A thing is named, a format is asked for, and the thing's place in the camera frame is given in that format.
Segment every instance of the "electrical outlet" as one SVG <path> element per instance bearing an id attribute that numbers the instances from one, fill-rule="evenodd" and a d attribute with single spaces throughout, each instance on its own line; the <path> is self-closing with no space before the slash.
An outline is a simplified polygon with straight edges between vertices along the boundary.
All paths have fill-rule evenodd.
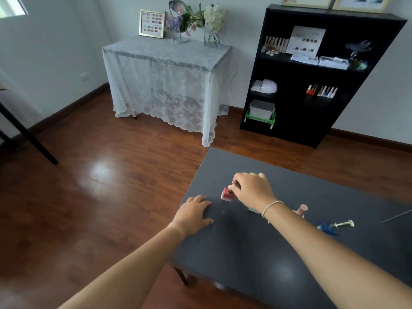
<path id="1" fill-rule="evenodd" d="M 82 81 L 86 81 L 87 79 L 89 79 L 89 75 L 87 74 L 87 72 L 80 74 L 79 77 L 82 79 Z"/>

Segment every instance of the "forearm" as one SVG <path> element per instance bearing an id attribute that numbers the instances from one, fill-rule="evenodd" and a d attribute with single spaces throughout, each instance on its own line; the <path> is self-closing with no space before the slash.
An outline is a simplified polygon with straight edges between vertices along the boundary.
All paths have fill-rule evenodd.
<path id="1" fill-rule="evenodd" d="M 183 239 L 182 231 L 169 225 L 100 275 L 61 309 L 140 308 Z"/>
<path id="2" fill-rule="evenodd" d="M 411 308 L 412 289 L 278 203 L 266 213 L 339 309 Z"/>

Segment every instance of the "hand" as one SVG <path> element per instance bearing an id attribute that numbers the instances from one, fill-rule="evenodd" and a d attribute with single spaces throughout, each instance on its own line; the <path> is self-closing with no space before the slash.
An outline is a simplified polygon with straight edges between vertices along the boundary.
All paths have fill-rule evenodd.
<path id="1" fill-rule="evenodd" d="M 265 175 L 259 173 L 236 173 L 233 182 L 239 182 L 240 187 L 229 185 L 228 189 L 233 191 L 236 197 L 247 207 L 262 213 L 265 208 L 278 199 L 273 194 Z"/>
<path id="2" fill-rule="evenodd" d="M 202 228 L 213 223 L 213 219 L 203 219 L 203 212 L 210 204 L 211 202 L 206 200 L 206 196 L 189 197 L 180 206 L 169 226 L 177 227 L 183 237 L 196 234 Z"/>

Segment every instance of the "green object on shelf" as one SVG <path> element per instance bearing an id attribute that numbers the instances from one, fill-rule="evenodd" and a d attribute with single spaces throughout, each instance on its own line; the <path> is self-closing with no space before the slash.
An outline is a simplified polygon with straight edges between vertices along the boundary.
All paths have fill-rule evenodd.
<path id="1" fill-rule="evenodd" d="M 263 119 L 260 117 L 255 117 L 255 116 L 251 116 L 249 114 L 250 109 L 248 109 L 248 112 L 245 115 L 245 120 L 244 122 L 246 122 L 246 119 L 253 119 L 253 120 L 257 120 L 257 121 L 261 121 L 261 122 L 266 122 L 267 124 L 271 124 L 270 129 L 273 129 L 273 125 L 275 124 L 275 119 L 276 119 L 276 112 L 273 112 L 272 116 L 270 117 L 270 119 Z"/>

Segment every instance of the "glass vase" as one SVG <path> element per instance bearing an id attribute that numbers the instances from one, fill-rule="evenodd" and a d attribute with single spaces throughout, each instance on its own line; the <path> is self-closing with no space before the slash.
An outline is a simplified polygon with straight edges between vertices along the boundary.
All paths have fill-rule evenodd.
<path id="1" fill-rule="evenodd" d="M 188 38 L 188 37 L 183 37 L 183 36 L 182 36 L 182 33 L 179 32 L 179 33 L 177 33 L 177 34 L 174 35 L 173 41 L 175 41 L 175 42 L 177 42 L 177 43 L 185 43 L 185 42 L 188 42 L 188 41 L 189 41 L 189 38 Z"/>
<path id="2" fill-rule="evenodd" d="M 204 29 L 204 46 L 209 46 L 211 48 L 219 48 L 220 47 L 220 35 L 219 32 L 211 31 L 208 28 Z"/>

